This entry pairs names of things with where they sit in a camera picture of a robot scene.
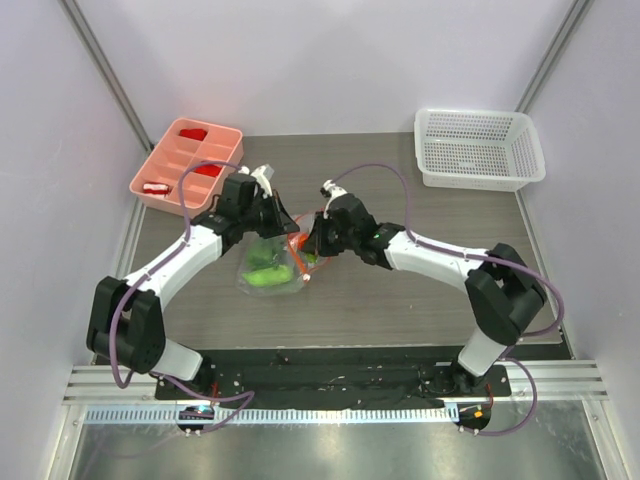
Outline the orange fake carrot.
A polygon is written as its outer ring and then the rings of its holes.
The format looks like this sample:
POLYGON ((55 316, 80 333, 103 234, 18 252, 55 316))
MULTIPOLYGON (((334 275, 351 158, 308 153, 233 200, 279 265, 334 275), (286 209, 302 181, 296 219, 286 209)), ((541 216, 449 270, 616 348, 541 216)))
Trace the orange fake carrot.
POLYGON ((307 232, 296 232, 288 236, 289 246, 294 250, 301 250, 309 238, 307 232))

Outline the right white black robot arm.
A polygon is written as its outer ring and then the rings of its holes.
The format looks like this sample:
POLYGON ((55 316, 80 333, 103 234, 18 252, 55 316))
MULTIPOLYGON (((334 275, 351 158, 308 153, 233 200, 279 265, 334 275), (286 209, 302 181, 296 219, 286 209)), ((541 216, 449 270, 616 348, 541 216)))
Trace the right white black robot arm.
POLYGON ((515 346, 547 301, 511 246, 499 243, 484 251, 428 244, 403 225, 377 222, 352 194, 315 214, 301 250, 324 258, 351 251, 368 265, 420 274, 466 293, 476 327, 449 367, 447 394, 472 395, 483 388, 495 361, 515 346))

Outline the clear orange zip top bag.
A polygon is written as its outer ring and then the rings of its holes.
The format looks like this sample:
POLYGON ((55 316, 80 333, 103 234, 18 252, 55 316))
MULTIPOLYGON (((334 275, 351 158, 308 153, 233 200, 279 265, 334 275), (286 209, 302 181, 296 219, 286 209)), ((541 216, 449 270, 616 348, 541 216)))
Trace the clear orange zip top bag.
POLYGON ((313 211, 293 217, 297 232, 263 239, 256 237, 246 248, 236 275, 236 287, 253 297, 289 295, 302 290, 328 258, 303 253, 314 221, 313 211))

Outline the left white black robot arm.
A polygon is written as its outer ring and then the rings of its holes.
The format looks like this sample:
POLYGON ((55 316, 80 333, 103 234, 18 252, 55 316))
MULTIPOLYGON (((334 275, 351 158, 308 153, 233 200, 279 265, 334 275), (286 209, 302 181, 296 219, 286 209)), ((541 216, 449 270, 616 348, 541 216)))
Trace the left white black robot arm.
POLYGON ((94 294, 88 349, 116 367, 178 380, 190 398, 205 397, 214 381, 211 361, 169 340, 163 313, 196 274, 245 234, 269 239, 298 231, 270 184, 272 175, 268 165, 230 174, 214 209, 189 219, 185 233, 159 257, 124 279, 102 279, 94 294))

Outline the green fake pea pod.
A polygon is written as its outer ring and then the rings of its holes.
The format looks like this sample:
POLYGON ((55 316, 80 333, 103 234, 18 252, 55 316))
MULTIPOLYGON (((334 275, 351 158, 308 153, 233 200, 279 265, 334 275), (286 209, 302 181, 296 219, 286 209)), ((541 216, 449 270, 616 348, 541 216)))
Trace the green fake pea pod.
POLYGON ((250 286, 258 288, 272 287, 291 281, 293 278, 293 269, 286 265, 279 265, 244 272, 241 276, 250 286))

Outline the green fake pepper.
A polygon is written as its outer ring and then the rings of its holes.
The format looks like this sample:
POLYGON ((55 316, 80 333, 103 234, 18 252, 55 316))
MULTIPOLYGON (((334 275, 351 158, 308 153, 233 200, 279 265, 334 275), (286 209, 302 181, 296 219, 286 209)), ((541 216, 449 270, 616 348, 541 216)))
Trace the green fake pepper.
POLYGON ((283 241, 279 237, 269 239, 257 238, 251 243, 247 250, 247 262, 253 269, 277 266, 280 264, 283 247, 283 241))

